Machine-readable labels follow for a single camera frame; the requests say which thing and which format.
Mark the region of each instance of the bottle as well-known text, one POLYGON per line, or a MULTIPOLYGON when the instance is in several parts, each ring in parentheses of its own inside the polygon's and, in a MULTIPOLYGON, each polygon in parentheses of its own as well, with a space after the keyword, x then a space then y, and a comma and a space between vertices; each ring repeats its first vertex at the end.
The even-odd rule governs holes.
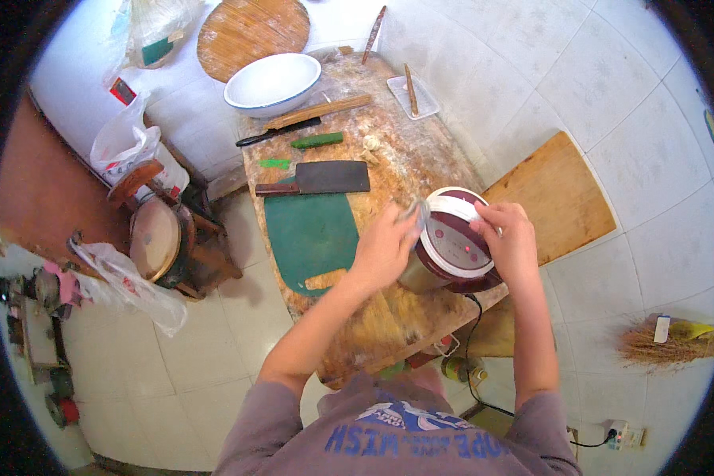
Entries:
POLYGON ((487 376, 486 370, 482 367, 474 367, 463 357, 445 357, 441 360, 441 373, 456 382, 468 383, 470 376, 471 384, 476 386, 487 376))

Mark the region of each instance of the wooden lid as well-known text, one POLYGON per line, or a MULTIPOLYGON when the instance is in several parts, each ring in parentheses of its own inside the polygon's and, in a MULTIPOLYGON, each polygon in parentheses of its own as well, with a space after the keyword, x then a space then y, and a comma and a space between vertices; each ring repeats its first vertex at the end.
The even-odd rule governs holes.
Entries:
POLYGON ((206 18, 196 47, 201 67, 226 83, 241 68, 281 52, 301 52, 309 16, 297 0, 224 0, 206 18))
POLYGON ((134 213, 129 257, 140 276, 159 279, 174 263, 180 250, 180 223, 172 209, 158 197, 143 203, 134 213))

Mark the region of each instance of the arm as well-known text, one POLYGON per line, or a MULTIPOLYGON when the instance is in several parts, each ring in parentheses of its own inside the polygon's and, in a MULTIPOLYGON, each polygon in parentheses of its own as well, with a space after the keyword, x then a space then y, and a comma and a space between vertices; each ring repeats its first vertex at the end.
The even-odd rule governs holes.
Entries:
POLYGON ((476 211, 484 220, 472 222, 470 227, 484 236, 515 306, 513 374, 518 410, 538 392, 559 390, 558 358, 537 269, 534 226, 516 203, 477 203, 476 211), (503 229, 502 237, 494 227, 503 229))
POLYGON ((278 382, 301 399, 307 379, 331 340, 363 302, 397 280, 407 266, 409 249, 419 234, 416 215, 397 222, 400 207, 388 204, 362 234, 352 268, 276 344, 257 381, 278 382))

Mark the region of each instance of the broom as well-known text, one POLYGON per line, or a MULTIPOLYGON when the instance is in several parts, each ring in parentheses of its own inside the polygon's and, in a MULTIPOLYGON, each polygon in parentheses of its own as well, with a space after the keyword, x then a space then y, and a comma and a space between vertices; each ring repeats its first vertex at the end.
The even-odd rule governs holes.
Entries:
POLYGON ((669 326, 667 341, 656 343, 657 317, 651 315, 619 336, 617 351, 621 357, 632 364, 662 367, 714 357, 714 326, 677 320, 669 326))

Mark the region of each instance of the white bowl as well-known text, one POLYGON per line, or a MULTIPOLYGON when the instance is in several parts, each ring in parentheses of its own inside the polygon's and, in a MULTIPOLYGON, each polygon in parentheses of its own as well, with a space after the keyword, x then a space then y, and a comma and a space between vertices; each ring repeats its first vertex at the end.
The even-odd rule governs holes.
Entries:
POLYGON ((223 96, 247 116, 278 116, 309 98, 321 71, 320 62, 312 56, 297 52, 267 56, 235 73, 223 96))

